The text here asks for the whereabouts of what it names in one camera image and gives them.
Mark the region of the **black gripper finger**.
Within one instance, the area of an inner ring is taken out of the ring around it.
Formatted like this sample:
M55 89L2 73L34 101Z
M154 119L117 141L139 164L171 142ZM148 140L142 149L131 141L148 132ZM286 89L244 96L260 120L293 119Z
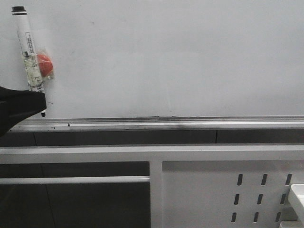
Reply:
M0 88L0 135L19 122L46 110L44 93Z

